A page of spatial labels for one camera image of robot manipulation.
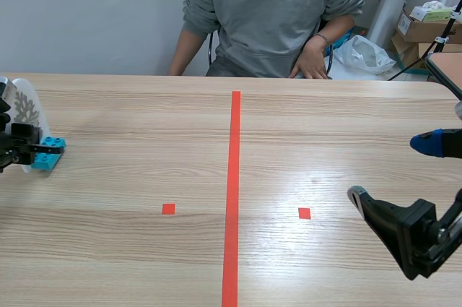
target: wrist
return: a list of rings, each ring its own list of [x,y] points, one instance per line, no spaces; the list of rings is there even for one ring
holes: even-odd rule
[[[323,36],[320,35],[314,35],[305,45],[304,49],[308,49],[310,51],[320,51],[323,52],[327,49],[329,46],[329,41],[327,38],[324,38]]]

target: white plastic bag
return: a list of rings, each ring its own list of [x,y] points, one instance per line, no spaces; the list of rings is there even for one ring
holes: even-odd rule
[[[382,74],[396,64],[384,49],[359,35],[335,50],[334,58],[345,66],[356,67],[371,74]]]

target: red tape line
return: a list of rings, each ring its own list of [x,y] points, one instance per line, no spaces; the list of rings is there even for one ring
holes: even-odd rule
[[[226,194],[222,307],[237,307],[237,268],[239,257],[239,155],[240,92],[233,92]]]

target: chair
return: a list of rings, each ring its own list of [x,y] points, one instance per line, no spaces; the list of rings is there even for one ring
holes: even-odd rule
[[[321,31],[325,26],[327,22],[321,20],[321,23],[319,25],[319,31]],[[210,39],[209,39],[209,66],[212,65],[212,48],[214,44],[214,33],[210,34]],[[327,75],[329,75],[329,72],[331,71],[332,68],[332,62],[334,61],[334,47],[333,45],[329,46],[329,65],[327,68]]]

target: hand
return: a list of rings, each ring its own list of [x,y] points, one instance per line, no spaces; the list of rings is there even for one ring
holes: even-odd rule
[[[327,42],[321,36],[314,36],[309,40],[298,57],[289,78],[295,78],[301,71],[308,79],[328,79],[324,63],[326,47]]]

